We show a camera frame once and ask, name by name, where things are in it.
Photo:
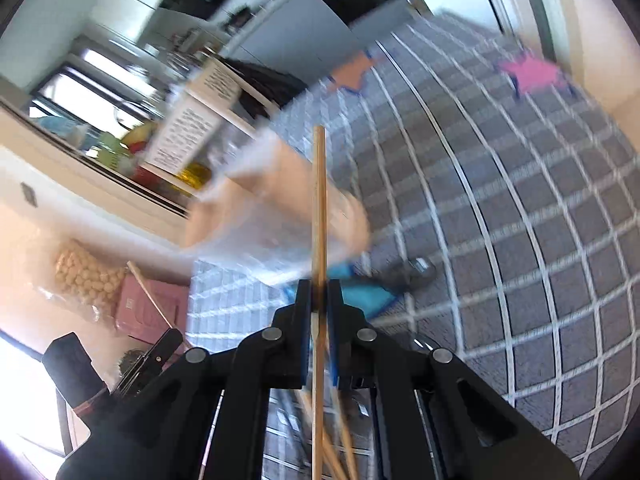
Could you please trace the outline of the orange star sticker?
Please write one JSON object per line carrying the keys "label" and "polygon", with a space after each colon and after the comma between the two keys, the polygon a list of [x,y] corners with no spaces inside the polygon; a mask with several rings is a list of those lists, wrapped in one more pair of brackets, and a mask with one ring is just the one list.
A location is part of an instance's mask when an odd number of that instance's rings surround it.
{"label": "orange star sticker", "polygon": [[378,60],[368,51],[360,51],[348,62],[337,67],[329,76],[329,90],[345,90],[359,93],[365,73],[375,66]]}

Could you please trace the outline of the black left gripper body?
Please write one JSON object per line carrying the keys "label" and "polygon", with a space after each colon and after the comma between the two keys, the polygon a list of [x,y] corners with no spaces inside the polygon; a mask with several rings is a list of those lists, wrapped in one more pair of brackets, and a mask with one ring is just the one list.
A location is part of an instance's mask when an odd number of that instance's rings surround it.
{"label": "black left gripper body", "polygon": [[75,415],[93,430],[120,402],[136,396],[152,379],[160,376],[182,344],[180,330],[168,328],[122,374],[114,390],[107,387],[93,368],[90,356],[75,333],[52,341],[44,352],[41,363]]}

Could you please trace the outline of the pink box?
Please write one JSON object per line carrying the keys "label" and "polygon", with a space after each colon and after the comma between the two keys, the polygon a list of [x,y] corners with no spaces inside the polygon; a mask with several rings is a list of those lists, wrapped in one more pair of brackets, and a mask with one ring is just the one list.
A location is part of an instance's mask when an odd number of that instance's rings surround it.
{"label": "pink box", "polygon": [[[183,333],[186,331],[189,289],[186,286],[147,280],[146,287],[166,315]],[[133,275],[128,274],[122,284],[115,314],[117,329],[127,336],[155,344],[169,325],[153,306],[149,297]]]}

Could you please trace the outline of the beige plastic utensil holder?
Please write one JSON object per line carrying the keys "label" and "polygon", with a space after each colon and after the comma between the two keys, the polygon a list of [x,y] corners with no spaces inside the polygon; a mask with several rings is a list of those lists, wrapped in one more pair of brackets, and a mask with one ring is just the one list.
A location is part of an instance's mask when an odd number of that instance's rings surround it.
{"label": "beige plastic utensil holder", "polygon": [[264,129],[188,205],[182,249],[269,286],[311,270],[311,162]]}

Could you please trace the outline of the pink star sticker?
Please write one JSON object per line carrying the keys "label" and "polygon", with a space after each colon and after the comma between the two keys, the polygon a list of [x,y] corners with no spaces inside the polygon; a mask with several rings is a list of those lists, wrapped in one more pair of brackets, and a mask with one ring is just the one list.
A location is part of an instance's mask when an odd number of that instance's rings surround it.
{"label": "pink star sticker", "polygon": [[532,52],[524,51],[512,60],[501,60],[497,68],[511,79],[515,96],[519,99],[548,88],[574,91],[573,85],[559,66]]}

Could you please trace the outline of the bag of round snacks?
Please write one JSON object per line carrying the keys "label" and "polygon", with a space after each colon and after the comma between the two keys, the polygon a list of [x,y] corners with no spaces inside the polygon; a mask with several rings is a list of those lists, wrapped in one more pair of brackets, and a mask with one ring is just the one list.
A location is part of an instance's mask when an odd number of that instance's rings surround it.
{"label": "bag of round snacks", "polygon": [[54,291],[96,321],[111,318],[126,272],[124,266],[104,262],[76,240],[69,240],[55,257]]}

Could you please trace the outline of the plain bamboo chopstick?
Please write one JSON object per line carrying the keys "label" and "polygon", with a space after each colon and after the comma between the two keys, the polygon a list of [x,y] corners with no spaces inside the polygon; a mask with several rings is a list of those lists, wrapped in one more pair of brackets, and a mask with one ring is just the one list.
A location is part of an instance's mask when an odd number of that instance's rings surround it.
{"label": "plain bamboo chopstick", "polygon": [[321,432],[321,439],[318,445],[314,444],[314,448],[318,446],[322,456],[323,463],[329,468],[329,472],[333,479],[347,480],[348,475],[338,458],[336,449],[328,433],[324,429],[324,422],[319,422],[319,411],[314,407],[314,401],[312,395],[307,390],[295,390],[294,391],[297,401],[302,407],[303,414],[306,417],[306,421],[311,424],[312,431],[314,424],[317,424],[319,431]]}

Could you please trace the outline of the grey checkered tablecloth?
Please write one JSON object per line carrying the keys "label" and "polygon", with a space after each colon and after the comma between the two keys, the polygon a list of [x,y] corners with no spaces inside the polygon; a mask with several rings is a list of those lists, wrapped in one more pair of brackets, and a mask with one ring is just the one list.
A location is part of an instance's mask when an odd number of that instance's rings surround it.
{"label": "grey checkered tablecloth", "polygon": [[363,204],[352,270],[435,281],[377,313],[454,352],[585,479],[639,474],[639,154],[585,90],[517,92],[513,38],[442,13],[375,41],[358,93],[318,82],[271,127]]}

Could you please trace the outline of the plain wooden chopstick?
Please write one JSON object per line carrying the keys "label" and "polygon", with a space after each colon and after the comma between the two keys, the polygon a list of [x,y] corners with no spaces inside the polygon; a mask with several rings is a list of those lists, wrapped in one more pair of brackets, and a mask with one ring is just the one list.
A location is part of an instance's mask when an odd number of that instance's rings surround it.
{"label": "plain wooden chopstick", "polygon": [[[324,354],[326,353],[326,129],[314,126],[314,157],[312,158],[312,258],[311,258],[311,341],[312,341],[312,400],[323,422]],[[311,479],[322,478],[323,460],[318,445],[321,432],[317,424],[311,430],[312,469]]]}

